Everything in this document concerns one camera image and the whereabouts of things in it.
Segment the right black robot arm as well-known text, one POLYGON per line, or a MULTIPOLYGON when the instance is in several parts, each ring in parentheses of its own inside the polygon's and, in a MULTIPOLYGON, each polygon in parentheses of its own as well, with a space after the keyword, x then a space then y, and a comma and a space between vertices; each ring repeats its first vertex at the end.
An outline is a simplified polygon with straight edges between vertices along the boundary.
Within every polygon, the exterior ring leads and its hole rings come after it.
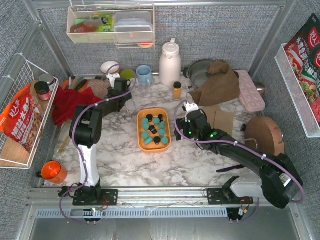
POLYGON ((201 150, 230 158, 259 176, 262 194, 274 207, 284 209, 289 203, 305 202, 303 181, 286 154, 263 153, 245 146, 225 131, 211 128, 206 114, 187 100, 177 105, 173 120, 178 141, 184 139, 201 150))

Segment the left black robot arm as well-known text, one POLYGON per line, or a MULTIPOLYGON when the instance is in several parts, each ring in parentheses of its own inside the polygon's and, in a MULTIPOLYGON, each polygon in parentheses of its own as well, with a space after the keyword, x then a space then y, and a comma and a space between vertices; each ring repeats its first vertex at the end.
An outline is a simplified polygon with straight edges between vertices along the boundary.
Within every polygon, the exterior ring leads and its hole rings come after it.
POLYGON ((102 135, 103 118, 121 111, 126 102, 132 99, 131 90, 136 82, 136 79, 130 81, 117 76, 111 81, 106 98, 75 108, 69 135, 79 155, 81 186, 96 187, 100 182, 96 147, 102 135))

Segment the teal capsule numbered three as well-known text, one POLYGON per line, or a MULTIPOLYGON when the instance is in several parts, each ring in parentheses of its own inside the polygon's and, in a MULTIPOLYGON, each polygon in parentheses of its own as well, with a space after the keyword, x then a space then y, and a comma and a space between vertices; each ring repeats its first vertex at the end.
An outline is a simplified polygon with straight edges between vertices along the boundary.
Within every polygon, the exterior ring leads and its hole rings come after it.
POLYGON ((151 144, 153 142, 153 139, 149 136, 149 137, 147 137, 145 140, 144 140, 144 144, 145 145, 149 145, 149 144, 151 144))

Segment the orange storage basket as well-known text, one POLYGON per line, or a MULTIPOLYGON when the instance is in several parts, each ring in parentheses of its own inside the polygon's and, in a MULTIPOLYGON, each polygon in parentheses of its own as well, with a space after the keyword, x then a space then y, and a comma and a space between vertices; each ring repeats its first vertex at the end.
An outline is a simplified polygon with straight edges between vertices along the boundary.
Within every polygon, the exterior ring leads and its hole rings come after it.
POLYGON ((163 108, 147 108, 137 114, 137 139, 145 153, 162 153, 169 149, 172 142, 170 121, 163 108))

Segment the brown cloth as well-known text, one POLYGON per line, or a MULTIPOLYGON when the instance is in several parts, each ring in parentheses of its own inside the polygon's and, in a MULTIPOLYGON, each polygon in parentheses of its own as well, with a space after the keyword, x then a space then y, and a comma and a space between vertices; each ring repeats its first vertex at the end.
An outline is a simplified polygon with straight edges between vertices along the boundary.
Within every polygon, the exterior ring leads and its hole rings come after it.
POLYGON ((239 77, 224 61, 214 61, 206 70, 208 79, 191 91, 194 103, 202 107, 218 105, 240 97, 239 77))

